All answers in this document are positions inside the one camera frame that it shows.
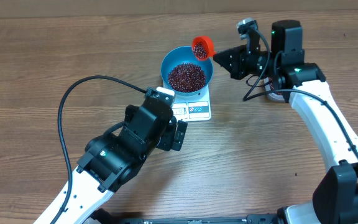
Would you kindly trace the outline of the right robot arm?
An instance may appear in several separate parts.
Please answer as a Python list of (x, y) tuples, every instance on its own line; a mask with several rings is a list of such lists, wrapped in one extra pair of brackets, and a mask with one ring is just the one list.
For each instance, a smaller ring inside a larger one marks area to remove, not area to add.
[(309, 202), (280, 208), (270, 221), (358, 223), (358, 136), (338, 108), (321, 69), (305, 62), (300, 22), (274, 22), (269, 43), (254, 19), (240, 21), (237, 31), (247, 43), (216, 53), (214, 61), (236, 80), (248, 75), (270, 78), (273, 87), (268, 93), (281, 94), (300, 115), (326, 168)]

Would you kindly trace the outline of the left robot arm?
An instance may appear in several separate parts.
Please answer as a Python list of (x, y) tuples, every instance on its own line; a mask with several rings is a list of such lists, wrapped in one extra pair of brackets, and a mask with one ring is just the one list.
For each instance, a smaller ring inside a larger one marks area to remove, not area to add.
[(37, 223), (84, 223), (126, 182), (134, 178), (150, 153), (179, 151), (187, 123), (173, 115), (175, 94), (152, 90), (141, 106), (129, 105), (123, 122), (92, 139), (55, 200)]

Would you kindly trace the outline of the orange measuring scoop blue handle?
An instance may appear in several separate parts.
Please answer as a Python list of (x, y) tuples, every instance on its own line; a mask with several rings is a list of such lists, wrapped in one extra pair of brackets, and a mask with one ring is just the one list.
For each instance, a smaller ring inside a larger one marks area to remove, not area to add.
[(192, 51), (193, 51), (193, 47), (194, 45), (197, 43), (197, 42), (202, 42), (203, 45), (204, 45), (204, 48), (206, 49), (207, 53), (208, 53), (208, 56), (207, 58), (210, 58), (210, 57), (213, 57), (216, 52), (214, 50), (214, 44), (213, 44), (213, 41), (206, 35), (202, 35), (202, 36), (197, 36), (193, 39), (192, 41), (192, 45), (191, 45), (191, 48), (192, 48)]

